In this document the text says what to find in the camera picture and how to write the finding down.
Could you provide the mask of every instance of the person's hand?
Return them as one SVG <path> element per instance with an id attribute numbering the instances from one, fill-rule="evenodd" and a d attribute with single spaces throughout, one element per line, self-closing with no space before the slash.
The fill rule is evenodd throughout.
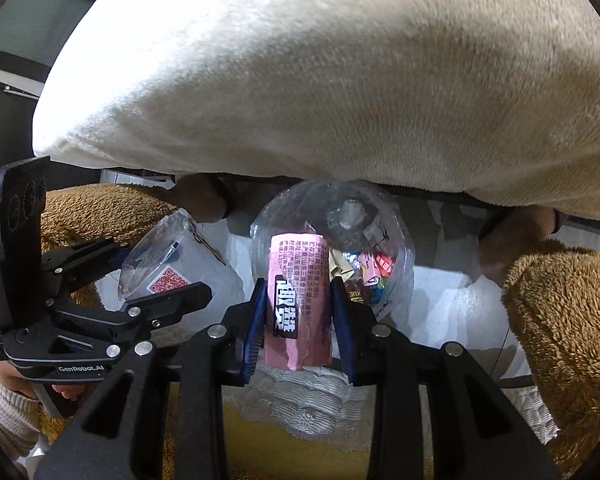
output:
<path id="1" fill-rule="evenodd" d="M 530 205 L 515 208 L 479 246 L 482 273 L 499 286 L 515 261 L 533 251 L 555 228 L 555 211 Z"/>
<path id="2" fill-rule="evenodd" d="M 37 399 L 31 383 L 9 361 L 0 361 L 0 384 L 30 399 Z M 84 391 L 84 384 L 54 384 L 53 389 L 65 399 L 73 399 Z"/>

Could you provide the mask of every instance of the plastic container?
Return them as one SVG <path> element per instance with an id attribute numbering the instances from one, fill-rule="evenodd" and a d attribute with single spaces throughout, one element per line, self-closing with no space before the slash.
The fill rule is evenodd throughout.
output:
<path id="1" fill-rule="evenodd" d="M 349 262 L 354 268 L 345 281 L 350 297 L 369 303 L 376 319 L 390 313 L 398 298 L 404 306 L 411 299 L 413 243 L 397 204 L 375 184 L 305 180 L 277 195 L 251 225 L 254 280 L 267 277 L 271 237 L 285 233 L 325 237 L 335 250 L 331 275 L 351 276 Z M 376 266 L 363 269 L 361 263 L 369 259 Z M 364 280 L 377 285 L 357 287 Z"/>
<path id="2" fill-rule="evenodd" d="M 244 301 L 238 274 L 181 209 L 160 220 L 129 253 L 118 297 L 134 300 L 196 282 L 206 283 L 213 297 L 203 310 L 183 316 L 181 327 L 192 332 L 221 322 L 228 307 Z"/>

